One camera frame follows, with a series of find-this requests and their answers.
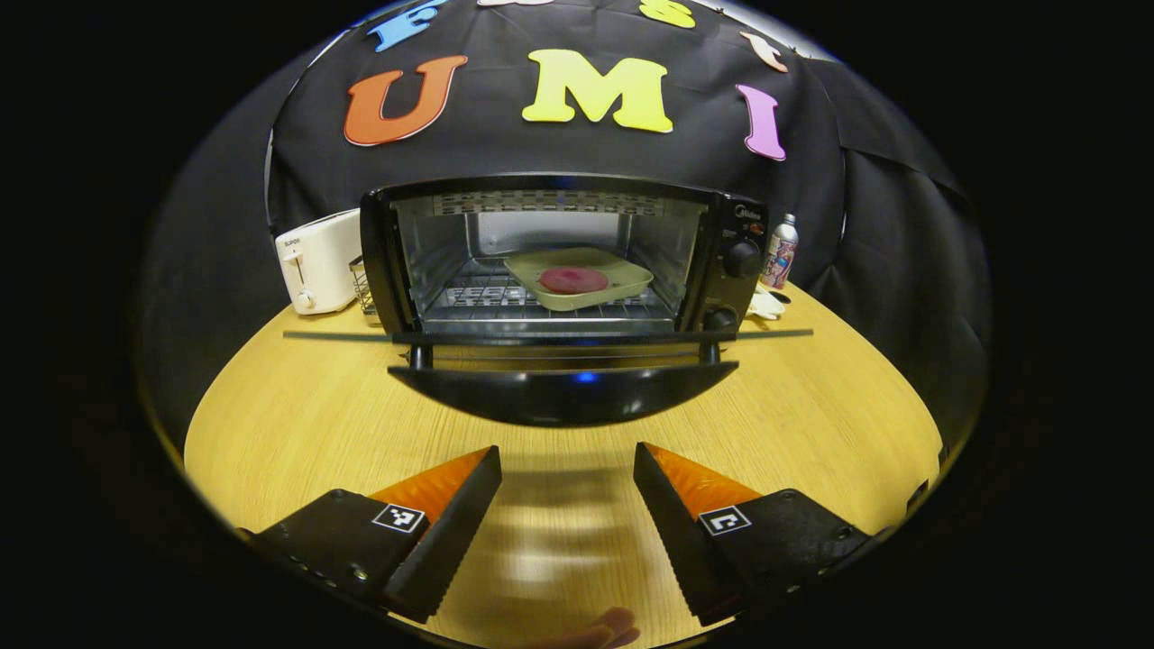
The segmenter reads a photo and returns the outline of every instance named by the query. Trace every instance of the white toaster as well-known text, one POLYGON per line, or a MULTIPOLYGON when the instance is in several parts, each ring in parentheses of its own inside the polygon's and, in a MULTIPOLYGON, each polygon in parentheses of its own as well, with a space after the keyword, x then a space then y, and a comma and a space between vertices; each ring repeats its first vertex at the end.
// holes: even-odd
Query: white toaster
POLYGON ((353 301, 357 291, 349 262, 361 254, 360 208, 290 230, 275 243, 297 313, 330 313, 353 301))

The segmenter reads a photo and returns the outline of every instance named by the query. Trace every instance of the toaster oven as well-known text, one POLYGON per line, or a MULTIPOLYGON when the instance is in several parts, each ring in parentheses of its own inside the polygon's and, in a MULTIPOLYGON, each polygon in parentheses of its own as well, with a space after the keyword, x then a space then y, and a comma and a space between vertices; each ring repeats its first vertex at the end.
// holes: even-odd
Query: toaster oven
POLYGON ((538 426, 635 419, 733 372, 719 344, 736 337, 767 247, 758 201, 608 176, 388 186, 360 209, 376 314, 410 348, 389 372, 448 405, 538 426), (582 298, 570 308, 518 266, 577 251, 647 281, 609 273, 604 291, 567 296, 582 298))

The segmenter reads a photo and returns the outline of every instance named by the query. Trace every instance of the oven window glass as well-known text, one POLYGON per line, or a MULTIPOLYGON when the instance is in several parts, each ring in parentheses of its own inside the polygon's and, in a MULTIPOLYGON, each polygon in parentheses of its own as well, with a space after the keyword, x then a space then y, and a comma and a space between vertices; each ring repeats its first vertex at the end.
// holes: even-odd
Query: oven window glass
POLYGON ((428 333, 673 331, 707 207, 613 192, 507 191, 400 200, 410 297, 428 333), (653 274, 638 296, 546 308, 505 267, 520 253, 592 247, 653 274))

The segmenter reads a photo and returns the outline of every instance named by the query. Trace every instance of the oven control knob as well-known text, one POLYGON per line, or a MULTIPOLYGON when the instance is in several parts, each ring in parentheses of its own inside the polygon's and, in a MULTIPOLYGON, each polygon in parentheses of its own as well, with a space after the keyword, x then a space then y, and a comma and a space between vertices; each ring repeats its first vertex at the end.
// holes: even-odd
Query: oven control knob
POLYGON ((737 326, 737 314, 729 307, 714 308, 702 319, 702 329, 706 331, 724 331, 737 326))
POLYGON ((301 308, 313 308, 316 306, 316 297, 313 296, 313 291, 305 289, 297 293, 297 306, 301 308))
POLYGON ((730 277, 752 277, 762 271, 762 251, 752 241, 737 241, 725 252, 721 267, 730 277))

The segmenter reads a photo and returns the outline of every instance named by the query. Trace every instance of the yellow letter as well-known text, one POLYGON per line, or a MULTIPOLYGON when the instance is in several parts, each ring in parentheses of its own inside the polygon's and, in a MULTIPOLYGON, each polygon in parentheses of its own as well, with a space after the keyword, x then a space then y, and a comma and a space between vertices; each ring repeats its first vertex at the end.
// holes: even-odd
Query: yellow letter
POLYGON ((609 74, 597 69, 572 50, 537 50, 529 58, 541 66, 537 99, 520 115, 529 121, 569 121, 577 111, 565 104, 565 89, 590 121, 601 121, 609 106, 621 97, 621 110, 613 119, 621 126, 669 133, 673 122, 661 104, 661 77, 665 67, 643 59, 621 59, 609 74))
POLYGON ((694 22, 694 14, 690 13, 689 7, 673 0, 642 0, 642 6, 638 8, 646 16, 664 23, 685 29, 692 29, 697 24, 694 22))

